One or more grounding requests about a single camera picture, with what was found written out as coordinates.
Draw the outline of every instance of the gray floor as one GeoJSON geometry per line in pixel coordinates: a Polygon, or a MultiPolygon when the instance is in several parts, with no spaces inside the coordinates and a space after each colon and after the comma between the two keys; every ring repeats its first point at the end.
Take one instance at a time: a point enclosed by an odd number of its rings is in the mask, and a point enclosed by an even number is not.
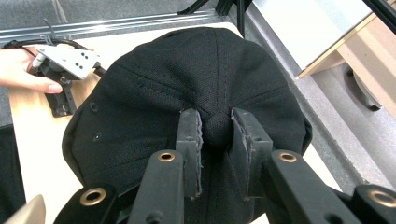
{"type": "MultiPolygon", "coordinates": [[[[52,24],[59,24],[175,13],[193,2],[7,0],[0,3],[0,29],[44,26],[43,18],[52,24]]],[[[214,8],[216,3],[217,1],[209,1],[202,10],[214,8]]],[[[233,7],[228,17],[135,27],[116,33],[219,21],[236,23],[235,14],[233,7]]],[[[353,77],[345,75],[347,65],[296,80],[300,68],[254,7],[250,7],[247,12],[246,39],[272,51],[273,57],[284,68],[282,75],[288,79],[301,109],[313,125],[313,145],[341,189],[351,193],[361,183],[395,188],[396,174],[393,171],[396,170],[396,158],[392,152],[396,149],[396,122],[386,110],[371,112],[363,105],[364,98],[353,77]]],[[[11,122],[7,90],[0,88],[0,125],[11,122]]]]}

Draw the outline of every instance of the fingernail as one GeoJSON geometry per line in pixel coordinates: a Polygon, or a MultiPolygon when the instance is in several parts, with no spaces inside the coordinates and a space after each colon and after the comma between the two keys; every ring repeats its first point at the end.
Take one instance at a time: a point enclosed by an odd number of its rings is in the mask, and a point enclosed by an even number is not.
{"type": "Polygon", "coordinates": [[[60,85],[49,85],[49,92],[58,93],[62,91],[62,87],[60,85]]]}

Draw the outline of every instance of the black fabric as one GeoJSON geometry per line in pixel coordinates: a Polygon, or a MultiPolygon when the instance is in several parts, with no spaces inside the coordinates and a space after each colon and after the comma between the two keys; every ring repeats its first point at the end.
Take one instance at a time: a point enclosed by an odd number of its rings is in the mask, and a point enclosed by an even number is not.
{"type": "Polygon", "coordinates": [[[13,125],[0,127],[0,223],[26,204],[13,125]]]}
{"type": "Polygon", "coordinates": [[[231,109],[255,115],[275,148],[304,153],[312,134],[286,80],[260,46],[226,30],[193,28],[135,48],[107,70],[66,128],[64,158],[83,185],[138,183],[149,156],[175,148],[180,111],[203,122],[203,194],[186,199],[186,223],[248,223],[262,203],[244,202],[227,149],[231,109]]]}

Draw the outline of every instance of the black cloth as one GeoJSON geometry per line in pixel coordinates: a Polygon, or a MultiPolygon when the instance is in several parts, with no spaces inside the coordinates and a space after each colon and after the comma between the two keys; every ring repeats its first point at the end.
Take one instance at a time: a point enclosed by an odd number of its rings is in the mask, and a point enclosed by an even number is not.
{"type": "Polygon", "coordinates": [[[251,112],[275,148],[306,150],[311,127],[268,52],[226,29],[174,31],[110,66],[67,126],[64,158],[83,185],[123,192],[141,180],[153,152],[175,148],[180,111],[197,109],[203,193],[185,200],[185,222],[248,223],[264,208],[243,201],[236,185],[227,153],[233,107],[251,112]]]}
{"type": "Polygon", "coordinates": [[[26,204],[13,125],[0,127],[0,223],[26,204]]]}

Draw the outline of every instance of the human hand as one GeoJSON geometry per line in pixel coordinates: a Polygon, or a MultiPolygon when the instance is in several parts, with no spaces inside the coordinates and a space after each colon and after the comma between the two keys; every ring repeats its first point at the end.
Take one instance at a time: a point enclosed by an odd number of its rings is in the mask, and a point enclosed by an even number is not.
{"type": "MultiPolygon", "coordinates": [[[[35,48],[28,48],[36,53],[35,48]]],[[[62,86],[47,78],[26,71],[34,57],[24,49],[0,49],[0,86],[19,86],[45,93],[59,93],[62,86]]]]}

